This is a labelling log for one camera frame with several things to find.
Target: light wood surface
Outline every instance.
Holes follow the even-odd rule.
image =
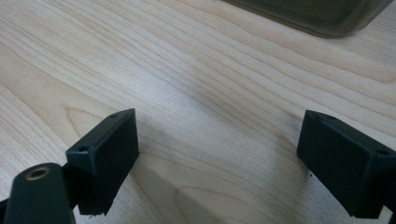
[[[395,3],[322,39],[215,0],[1,0],[0,197],[133,107],[140,157],[78,223],[387,223],[349,217],[296,146],[311,109],[396,149],[395,96]]]

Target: wooden table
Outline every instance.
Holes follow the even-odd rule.
[[[134,107],[140,157],[78,223],[387,223],[349,217],[296,146],[311,109],[396,149],[395,96],[396,3],[323,39],[214,0],[2,0],[0,197]]]

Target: black plastic part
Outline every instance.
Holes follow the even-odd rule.
[[[253,8],[314,35],[343,36],[361,30],[393,0],[225,0]]]
[[[73,221],[60,165],[43,163],[15,177],[4,223],[70,224]]]
[[[396,153],[334,117],[306,111],[297,155],[353,217],[378,218]]]
[[[0,202],[0,224],[4,223],[4,217],[6,216],[8,199],[5,199]]]
[[[82,215],[108,212],[138,154],[134,109],[108,116],[66,151],[69,172],[85,176],[76,200]]]

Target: metal ring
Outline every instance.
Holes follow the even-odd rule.
[[[25,179],[27,180],[37,180],[39,178],[42,178],[50,173],[50,168],[43,166],[43,167],[38,167],[35,168],[33,171],[29,172],[26,176]]]

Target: dark container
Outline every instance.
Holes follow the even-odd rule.
[[[350,35],[393,0],[230,0],[319,35]]]

